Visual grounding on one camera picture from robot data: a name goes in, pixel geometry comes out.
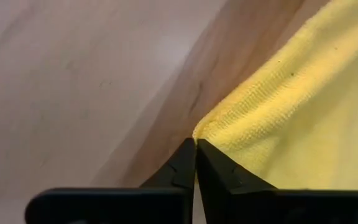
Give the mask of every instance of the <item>yellow microfiber towel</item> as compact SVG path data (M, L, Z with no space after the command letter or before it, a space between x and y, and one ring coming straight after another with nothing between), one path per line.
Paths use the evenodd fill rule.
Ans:
M358 1L324 6L193 137L278 188L358 189Z

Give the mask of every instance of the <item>light wood panel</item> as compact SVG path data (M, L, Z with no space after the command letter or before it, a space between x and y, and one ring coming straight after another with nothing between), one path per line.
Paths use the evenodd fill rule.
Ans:
M228 1L193 47L122 185L139 185L154 173L182 140L191 136L209 110L253 74L326 2Z
M89 185L223 3L0 0L0 223L40 190Z

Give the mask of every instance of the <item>fabric texture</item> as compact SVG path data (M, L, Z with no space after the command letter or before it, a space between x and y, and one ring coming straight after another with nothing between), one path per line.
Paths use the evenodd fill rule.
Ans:
M193 137L282 189L358 189L358 1L320 9Z

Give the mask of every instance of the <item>black plastic part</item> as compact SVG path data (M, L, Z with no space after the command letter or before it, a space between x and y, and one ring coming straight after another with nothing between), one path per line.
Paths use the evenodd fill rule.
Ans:
M52 189L33 198L27 224L191 223L196 149L186 139L138 189Z
M358 223L358 191L278 190L205 140L197 150L208 224Z

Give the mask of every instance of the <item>wooden surface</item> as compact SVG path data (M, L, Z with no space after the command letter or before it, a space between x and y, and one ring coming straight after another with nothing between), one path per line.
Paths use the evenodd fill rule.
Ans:
M0 0L0 223L142 183L326 1Z

